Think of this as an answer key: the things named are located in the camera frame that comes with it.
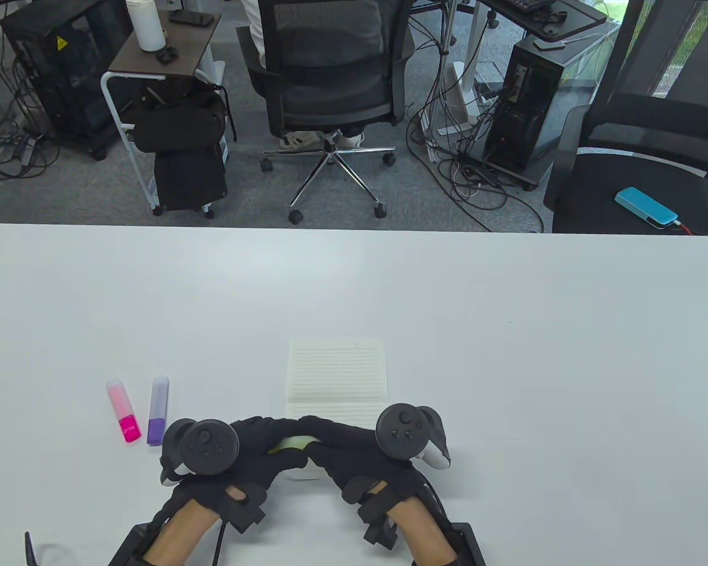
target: phone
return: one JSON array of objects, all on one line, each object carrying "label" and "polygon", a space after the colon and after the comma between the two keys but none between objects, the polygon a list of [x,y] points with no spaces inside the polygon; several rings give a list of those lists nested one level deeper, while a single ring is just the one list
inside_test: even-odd
[{"label": "phone", "polygon": [[614,200],[654,228],[664,229],[679,218],[673,210],[633,186],[621,189]]},{"label": "phone", "polygon": [[190,10],[175,10],[168,16],[168,20],[174,24],[186,24],[187,26],[207,27],[215,21],[212,14],[202,12],[192,12]]},{"label": "phone", "polygon": [[540,49],[540,51],[554,51],[555,49],[564,49],[566,47],[566,43],[563,41],[535,40],[532,45]]}]

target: office chair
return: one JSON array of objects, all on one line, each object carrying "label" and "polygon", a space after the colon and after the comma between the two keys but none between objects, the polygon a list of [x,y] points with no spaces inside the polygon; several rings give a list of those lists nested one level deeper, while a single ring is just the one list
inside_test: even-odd
[{"label": "office chair", "polygon": [[394,147],[339,149],[338,132],[360,134],[368,124],[398,124],[405,115],[404,72],[414,54],[408,30],[411,0],[260,0],[265,67],[260,64],[249,27],[236,29],[249,78],[265,99],[271,134],[311,130],[324,134],[323,149],[264,151],[264,172],[271,156],[320,156],[317,165],[289,202],[289,221],[303,215],[300,196],[326,164],[337,163],[375,203],[383,202],[344,160],[347,154],[383,153],[395,163]]},{"label": "office chair", "polygon": [[708,2],[630,0],[594,101],[565,122],[543,199],[553,231],[685,233],[615,202],[630,186],[708,235]]}]

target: computer tower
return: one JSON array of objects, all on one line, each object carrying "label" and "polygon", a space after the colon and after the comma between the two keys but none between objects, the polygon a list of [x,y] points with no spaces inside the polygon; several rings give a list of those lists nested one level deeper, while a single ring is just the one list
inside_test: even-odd
[{"label": "computer tower", "polygon": [[[36,0],[0,21],[62,143],[104,159],[117,135],[100,77],[133,30],[125,0]],[[111,81],[117,108],[135,81]]]},{"label": "computer tower", "polygon": [[566,116],[591,102],[611,56],[619,25],[606,22],[541,51],[528,35],[514,45],[484,158],[521,172],[561,137]]}]

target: gray carpet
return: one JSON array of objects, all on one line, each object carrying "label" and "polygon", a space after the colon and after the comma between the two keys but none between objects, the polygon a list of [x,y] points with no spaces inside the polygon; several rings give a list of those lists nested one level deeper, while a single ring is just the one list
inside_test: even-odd
[{"label": "gray carpet", "polygon": [[[213,51],[216,59],[227,62],[225,84],[230,93],[238,130],[238,143],[230,143],[227,164],[228,197],[214,205],[216,218],[207,221],[192,211],[152,216],[133,177],[127,153],[121,143],[111,147],[108,158],[93,162],[85,154],[63,149],[57,163],[39,178],[0,181],[0,222],[125,224],[165,226],[256,226],[288,227],[287,200],[314,165],[314,158],[276,159],[275,170],[262,173],[258,154],[277,147],[268,133],[264,101],[251,89],[246,68],[235,40],[236,25],[245,23],[239,2],[210,0],[210,8],[224,14],[217,30]],[[438,32],[437,13],[419,17]],[[463,59],[471,16],[457,14],[451,59]],[[505,70],[512,45],[521,29],[508,21],[488,31],[480,60],[493,60]],[[415,35],[416,43],[422,43]],[[424,102],[437,68],[435,49],[417,53],[407,67],[407,103],[419,107]],[[378,156],[351,156],[349,163],[386,202],[388,216],[376,219],[370,200],[338,167],[327,167],[299,204],[305,221],[300,227],[340,229],[403,230],[482,230],[465,216],[438,188],[422,164],[405,146],[405,123],[397,127],[375,124],[366,130],[365,145],[394,145],[397,163],[385,167]],[[550,228],[550,213],[542,206],[543,186],[535,192],[510,193],[529,202]],[[480,206],[493,205],[497,196],[475,197]],[[502,210],[474,210],[483,223],[499,232],[526,232],[540,229],[531,210],[510,200]]]}]

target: notepad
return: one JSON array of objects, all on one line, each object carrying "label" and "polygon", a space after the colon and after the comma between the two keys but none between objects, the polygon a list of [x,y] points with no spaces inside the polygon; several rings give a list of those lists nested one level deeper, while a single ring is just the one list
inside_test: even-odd
[{"label": "notepad", "polygon": [[[386,356],[380,340],[299,340],[289,345],[286,416],[317,415],[374,429],[388,406]],[[318,479],[324,470],[310,462],[290,470],[290,479]]]}]

